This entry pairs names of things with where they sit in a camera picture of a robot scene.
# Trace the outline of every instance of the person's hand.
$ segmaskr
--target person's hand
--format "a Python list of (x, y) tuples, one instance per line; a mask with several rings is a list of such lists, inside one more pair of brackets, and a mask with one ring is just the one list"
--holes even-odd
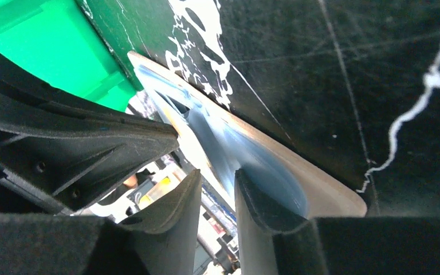
[(129, 188), (129, 189), (137, 188), (138, 179), (136, 177), (136, 174), (134, 174), (130, 178), (126, 179), (124, 182), (124, 185), (127, 186), (127, 188)]

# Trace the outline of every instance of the green plastic bin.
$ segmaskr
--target green plastic bin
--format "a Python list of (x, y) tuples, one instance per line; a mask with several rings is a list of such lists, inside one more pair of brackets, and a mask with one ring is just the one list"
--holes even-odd
[(118, 111), (135, 94), (73, 0), (0, 0), (0, 52), (50, 85)]

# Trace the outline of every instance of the green container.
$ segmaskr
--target green container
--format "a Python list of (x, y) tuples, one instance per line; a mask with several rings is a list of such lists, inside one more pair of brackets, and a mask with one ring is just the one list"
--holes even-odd
[(0, 0), (0, 53), (51, 86), (118, 111), (135, 94), (73, 0)]

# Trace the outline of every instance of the beige edge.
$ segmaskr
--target beige edge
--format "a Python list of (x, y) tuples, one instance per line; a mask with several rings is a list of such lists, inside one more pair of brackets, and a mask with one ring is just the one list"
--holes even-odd
[(255, 140), (257, 143), (262, 144), (265, 149), (277, 157), (277, 159), (279, 159), (298, 179), (302, 189), (305, 191), (309, 202), (308, 218), (327, 216), (365, 216), (367, 212), (367, 205), (365, 202), (355, 192), (340, 183), (338, 180), (268, 135), (222, 109), (169, 69), (134, 51), (130, 51), (127, 56), (134, 68), (137, 68), (142, 64), (172, 83), (183, 87), (192, 97), (199, 100), (209, 112), (214, 111), (215, 114), (227, 122), (229, 126), (250, 139)]

